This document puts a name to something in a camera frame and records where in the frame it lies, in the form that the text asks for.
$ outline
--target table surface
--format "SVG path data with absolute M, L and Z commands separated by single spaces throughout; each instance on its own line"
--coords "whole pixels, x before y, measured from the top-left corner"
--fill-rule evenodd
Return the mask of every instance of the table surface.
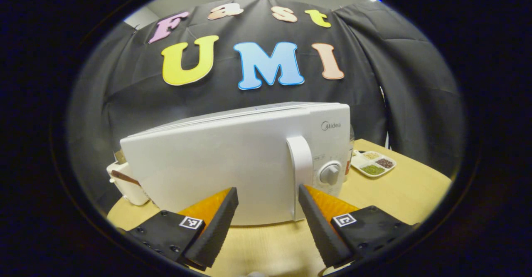
M 451 183 L 435 169 L 364 139 L 355 141 L 354 148 L 376 151 L 397 162 L 393 170 L 375 179 L 350 168 L 339 198 L 358 208 L 376 205 L 407 224 L 415 224 L 431 214 Z M 159 211 L 151 202 L 136 206 L 121 198 L 107 219 L 116 227 L 131 230 Z M 271 277 L 306 277 L 318 276 L 324 269 L 308 224 L 301 220 L 231 227 L 213 268 L 204 273 L 238 277 L 259 271 Z

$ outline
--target microwave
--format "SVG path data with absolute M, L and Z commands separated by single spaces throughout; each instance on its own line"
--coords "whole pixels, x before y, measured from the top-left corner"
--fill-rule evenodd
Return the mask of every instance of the microwave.
M 338 196 L 351 159 L 350 108 L 286 102 L 177 120 L 120 140 L 127 163 L 112 164 L 138 181 L 113 180 L 134 204 L 151 199 L 179 212 L 236 187 L 232 225 L 304 219 L 298 186 Z

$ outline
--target letter m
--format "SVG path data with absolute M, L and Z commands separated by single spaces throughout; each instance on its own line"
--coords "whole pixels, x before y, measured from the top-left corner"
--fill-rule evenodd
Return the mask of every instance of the letter m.
M 300 85 L 305 78 L 300 74 L 298 61 L 296 61 L 297 45 L 290 42 L 276 44 L 271 57 L 254 42 L 236 44 L 233 49 L 240 53 L 242 60 L 242 81 L 238 88 L 242 90 L 257 89 L 262 85 L 255 74 L 255 68 L 260 72 L 268 85 L 273 85 L 279 68 L 281 85 Z

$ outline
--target microwave control knob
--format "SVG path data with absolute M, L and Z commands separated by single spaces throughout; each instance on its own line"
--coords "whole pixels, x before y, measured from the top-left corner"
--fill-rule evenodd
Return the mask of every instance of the microwave control knob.
M 323 183 L 328 183 L 330 185 L 336 184 L 338 180 L 338 173 L 340 173 L 340 167 L 336 164 L 325 167 L 320 174 L 320 180 Z

